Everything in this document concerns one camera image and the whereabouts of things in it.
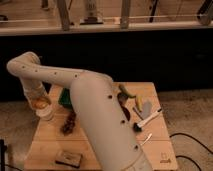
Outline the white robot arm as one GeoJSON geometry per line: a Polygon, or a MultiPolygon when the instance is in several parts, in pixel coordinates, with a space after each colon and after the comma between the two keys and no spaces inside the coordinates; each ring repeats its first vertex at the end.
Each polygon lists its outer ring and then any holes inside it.
{"type": "Polygon", "coordinates": [[[70,90],[72,107],[103,171],[153,171],[115,95],[110,76],[82,69],[44,66],[33,52],[7,63],[27,96],[44,82],[70,90]]]}

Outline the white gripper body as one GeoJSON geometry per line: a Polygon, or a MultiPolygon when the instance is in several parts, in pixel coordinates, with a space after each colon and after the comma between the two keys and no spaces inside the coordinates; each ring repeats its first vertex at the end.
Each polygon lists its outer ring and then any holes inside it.
{"type": "Polygon", "coordinates": [[[35,101],[50,103],[47,91],[40,81],[27,81],[24,84],[24,95],[30,103],[35,101]]]}

